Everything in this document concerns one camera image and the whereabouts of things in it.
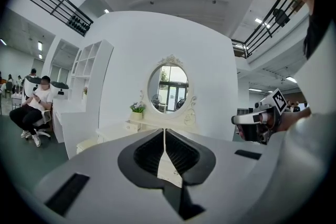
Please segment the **chair armrest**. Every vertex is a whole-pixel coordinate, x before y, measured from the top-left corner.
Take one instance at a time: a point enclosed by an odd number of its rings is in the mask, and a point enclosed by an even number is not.
[[[42,111],[42,119],[44,124],[51,120],[50,110]]]

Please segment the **black pants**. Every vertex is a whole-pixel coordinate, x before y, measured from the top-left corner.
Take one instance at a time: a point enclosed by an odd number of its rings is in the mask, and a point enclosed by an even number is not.
[[[33,123],[42,119],[42,113],[29,105],[16,108],[9,113],[9,117],[24,131],[29,131],[32,135],[36,134]]]

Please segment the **man in white t-shirt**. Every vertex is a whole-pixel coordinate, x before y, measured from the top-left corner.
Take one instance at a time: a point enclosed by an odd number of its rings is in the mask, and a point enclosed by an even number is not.
[[[10,119],[16,123],[23,133],[24,138],[31,134],[36,146],[41,145],[40,138],[36,135],[33,123],[42,119],[42,111],[50,110],[53,104],[53,95],[50,90],[50,78],[44,76],[41,78],[41,84],[33,93],[32,97],[24,102],[20,108],[14,109],[9,113]]]

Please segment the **black hair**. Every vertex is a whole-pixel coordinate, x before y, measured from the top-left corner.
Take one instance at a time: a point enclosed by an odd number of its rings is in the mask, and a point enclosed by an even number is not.
[[[50,78],[48,76],[43,76],[41,78],[41,80],[46,80],[46,81],[48,81],[48,83],[50,83]]]

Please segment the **white bookshelf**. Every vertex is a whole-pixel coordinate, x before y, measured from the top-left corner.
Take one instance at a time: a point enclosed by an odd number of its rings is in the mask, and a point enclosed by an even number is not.
[[[76,155],[77,144],[96,133],[104,74],[113,51],[106,40],[79,50],[73,63],[69,100],[56,102],[54,109],[61,114],[59,123],[69,158]],[[83,99],[83,89],[88,94]]]

